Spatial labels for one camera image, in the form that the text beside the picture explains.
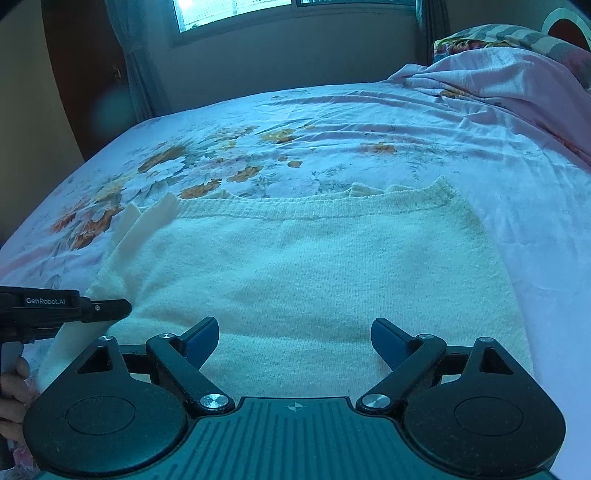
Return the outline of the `person's left hand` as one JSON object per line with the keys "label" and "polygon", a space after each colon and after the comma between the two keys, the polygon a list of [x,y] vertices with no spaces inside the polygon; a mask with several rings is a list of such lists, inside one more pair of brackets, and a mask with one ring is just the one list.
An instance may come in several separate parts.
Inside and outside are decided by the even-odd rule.
{"label": "person's left hand", "polygon": [[23,357],[18,358],[14,372],[1,374],[1,436],[18,446],[26,444],[23,422],[37,396],[28,383],[29,376],[30,365]]}

